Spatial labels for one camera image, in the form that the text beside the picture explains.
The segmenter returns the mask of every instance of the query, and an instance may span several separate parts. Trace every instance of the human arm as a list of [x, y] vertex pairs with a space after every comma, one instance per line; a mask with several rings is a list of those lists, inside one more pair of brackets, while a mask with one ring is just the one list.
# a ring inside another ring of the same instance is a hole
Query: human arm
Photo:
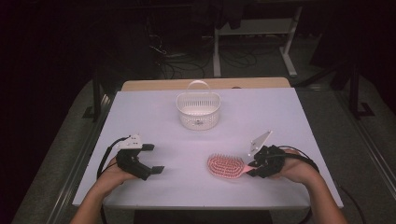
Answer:
[[105, 197], [124, 181], [134, 178], [136, 177], [122, 171], [113, 158], [88, 191], [70, 223], [96, 223]]
[[[287, 153], [299, 154], [295, 150], [285, 149]], [[303, 161], [287, 158], [282, 170], [272, 177], [284, 176], [303, 184], [308, 190], [313, 219], [317, 224], [347, 223], [344, 215], [335, 203], [323, 177], [311, 165]]]

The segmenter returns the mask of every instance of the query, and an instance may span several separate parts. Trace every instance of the floor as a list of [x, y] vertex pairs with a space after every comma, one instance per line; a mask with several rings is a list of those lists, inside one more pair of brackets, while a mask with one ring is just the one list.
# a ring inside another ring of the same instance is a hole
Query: floor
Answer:
[[[297, 84], [322, 70], [309, 64], [319, 39], [296, 36], [290, 57], [298, 76], [291, 78], [278, 51], [284, 36], [224, 38], [220, 42], [222, 77], [286, 77], [291, 85]], [[168, 49], [172, 54], [157, 55], [159, 78], [213, 77], [211, 41], [205, 39], [206, 45], [189, 53]], [[375, 87], [361, 78], [360, 102], [368, 103], [375, 116], [355, 119], [347, 109], [348, 85], [333, 91], [332, 76], [296, 90], [330, 173], [340, 186], [345, 205], [342, 211], [349, 223], [363, 223], [363, 218], [366, 223], [391, 223], [396, 220], [396, 195], [392, 186], [395, 178], [388, 171], [396, 170], [396, 152], [392, 149], [396, 144], [396, 118]], [[89, 82], [71, 106], [13, 223], [68, 223], [75, 214], [77, 208], [71, 202], [111, 99], [103, 99], [104, 116], [96, 122], [83, 118], [92, 104]], [[133, 223], [133, 211], [107, 208], [106, 214], [109, 222]], [[288, 224], [298, 223], [305, 211], [271, 214], [274, 223]]]

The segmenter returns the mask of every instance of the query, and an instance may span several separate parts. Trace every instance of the forearm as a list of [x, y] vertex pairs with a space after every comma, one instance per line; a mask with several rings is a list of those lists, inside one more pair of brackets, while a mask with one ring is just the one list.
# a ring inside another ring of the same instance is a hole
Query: forearm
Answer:
[[90, 189], [70, 223], [97, 223], [104, 198], [105, 194], [95, 188]]
[[347, 223], [321, 175], [313, 177], [305, 186], [310, 196], [311, 209], [316, 224]]

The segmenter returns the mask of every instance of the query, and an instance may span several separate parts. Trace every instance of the white basket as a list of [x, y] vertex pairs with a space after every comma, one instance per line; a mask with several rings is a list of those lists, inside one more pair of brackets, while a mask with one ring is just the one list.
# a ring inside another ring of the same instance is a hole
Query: white basket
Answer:
[[[209, 92], [190, 92], [195, 84], [204, 84]], [[180, 121], [190, 130], [208, 130], [219, 121], [220, 96], [210, 90], [209, 85], [201, 80], [194, 80], [187, 87], [186, 92], [177, 97], [177, 109]]]

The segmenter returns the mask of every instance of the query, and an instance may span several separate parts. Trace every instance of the human hand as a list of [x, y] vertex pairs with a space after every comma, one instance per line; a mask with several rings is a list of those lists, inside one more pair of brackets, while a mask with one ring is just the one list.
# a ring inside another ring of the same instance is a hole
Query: human hand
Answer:
[[92, 190], [95, 190], [106, 197], [113, 189], [121, 185], [124, 181], [136, 178], [136, 176], [121, 170], [117, 165], [116, 158], [113, 158], [92, 186]]
[[[289, 148], [285, 149], [285, 152], [300, 155], [298, 151]], [[313, 178], [320, 177], [320, 174], [311, 165], [304, 161], [286, 158], [282, 170], [275, 175], [271, 175], [270, 178], [277, 179], [281, 176], [284, 176], [295, 183], [307, 185]]]

